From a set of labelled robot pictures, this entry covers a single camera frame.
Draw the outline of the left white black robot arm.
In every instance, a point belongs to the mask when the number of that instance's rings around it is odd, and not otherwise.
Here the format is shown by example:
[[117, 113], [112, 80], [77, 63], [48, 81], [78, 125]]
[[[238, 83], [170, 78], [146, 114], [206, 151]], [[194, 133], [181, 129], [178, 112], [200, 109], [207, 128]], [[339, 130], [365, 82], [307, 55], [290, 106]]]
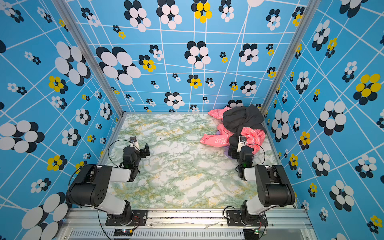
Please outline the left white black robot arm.
[[69, 184], [66, 200], [81, 207], [92, 207], [107, 214], [106, 226], [139, 227], [146, 224], [148, 211], [133, 210], [131, 203], [108, 192], [110, 183], [133, 182], [140, 173], [141, 159], [150, 156], [150, 148], [130, 143], [123, 150], [123, 162], [118, 167], [85, 165]]

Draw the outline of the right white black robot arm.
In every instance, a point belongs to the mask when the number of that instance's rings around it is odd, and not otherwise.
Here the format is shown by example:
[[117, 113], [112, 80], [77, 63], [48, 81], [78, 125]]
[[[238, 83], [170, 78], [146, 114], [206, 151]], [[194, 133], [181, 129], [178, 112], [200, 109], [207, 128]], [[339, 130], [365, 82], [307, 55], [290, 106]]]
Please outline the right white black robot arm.
[[276, 207], [295, 204], [295, 193], [290, 180], [281, 165], [253, 166], [253, 148], [251, 145], [241, 147], [237, 161], [237, 173], [243, 181], [255, 182], [257, 196], [245, 200], [241, 206], [241, 221], [246, 226], [259, 222], [266, 225], [265, 212]]

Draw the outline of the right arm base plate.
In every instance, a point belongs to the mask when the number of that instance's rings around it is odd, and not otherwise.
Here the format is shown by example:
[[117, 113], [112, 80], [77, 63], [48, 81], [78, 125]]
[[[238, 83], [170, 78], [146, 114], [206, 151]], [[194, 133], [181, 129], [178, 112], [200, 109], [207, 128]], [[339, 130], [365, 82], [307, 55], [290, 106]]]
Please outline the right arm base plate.
[[223, 217], [229, 227], [267, 227], [268, 221], [266, 215], [249, 215], [241, 213], [238, 210], [225, 210]]

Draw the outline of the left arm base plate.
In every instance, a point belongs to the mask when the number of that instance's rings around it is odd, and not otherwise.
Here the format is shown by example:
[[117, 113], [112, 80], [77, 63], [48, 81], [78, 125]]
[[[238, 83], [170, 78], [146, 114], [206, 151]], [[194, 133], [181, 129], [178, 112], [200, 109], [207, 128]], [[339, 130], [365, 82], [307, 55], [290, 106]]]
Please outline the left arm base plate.
[[145, 226], [148, 218], [148, 210], [130, 210], [122, 215], [107, 214], [106, 226], [124, 227], [124, 226]]

